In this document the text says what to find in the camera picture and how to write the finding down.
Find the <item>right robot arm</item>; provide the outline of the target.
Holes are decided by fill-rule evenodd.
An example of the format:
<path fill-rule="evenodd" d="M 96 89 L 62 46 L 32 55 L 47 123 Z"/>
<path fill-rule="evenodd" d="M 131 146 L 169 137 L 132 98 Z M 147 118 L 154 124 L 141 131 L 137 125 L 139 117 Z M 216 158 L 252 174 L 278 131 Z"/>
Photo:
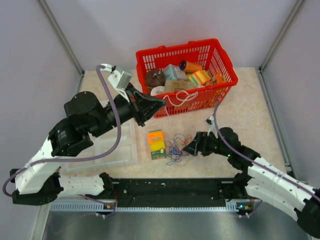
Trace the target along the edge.
<path fill-rule="evenodd" d="M 183 150 L 193 156 L 227 157 L 227 161 L 241 171 L 237 177 L 240 181 L 233 185 L 237 197 L 248 195 L 260 199 L 286 213 L 310 236 L 320 237 L 320 190 L 273 166 L 258 152 L 243 145 L 230 127 L 219 129 L 217 134 L 198 131 Z"/>

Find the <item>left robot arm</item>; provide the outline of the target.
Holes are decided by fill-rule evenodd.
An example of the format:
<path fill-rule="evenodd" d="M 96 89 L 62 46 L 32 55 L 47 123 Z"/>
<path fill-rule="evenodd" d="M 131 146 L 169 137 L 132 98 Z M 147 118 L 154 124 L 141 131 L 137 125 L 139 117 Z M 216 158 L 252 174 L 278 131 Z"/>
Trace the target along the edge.
<path fill-rule="evenodd" d="M 41 206 L 61 197 L 83 195 L 98 200 L 115 194 L 112 179 L 105 172 L 92 177 L 65 177 L 59 168 L 62 160 L 73 161 L 93 146 L 91 136 L 98 138 L 131 119 L 143 127 L 167 103 L 138 91 L 131 83 L 125 93 L 128 99 L 120 94 L 113 99 L 119 122 L 112 105 L 102 106 L 90 91 L 80 92 L 65 103 L 66 118 L 53 127 L 41 149 L 23 169 L 10 171 L 9 180 L 16 187 L 12 202 Z"/>

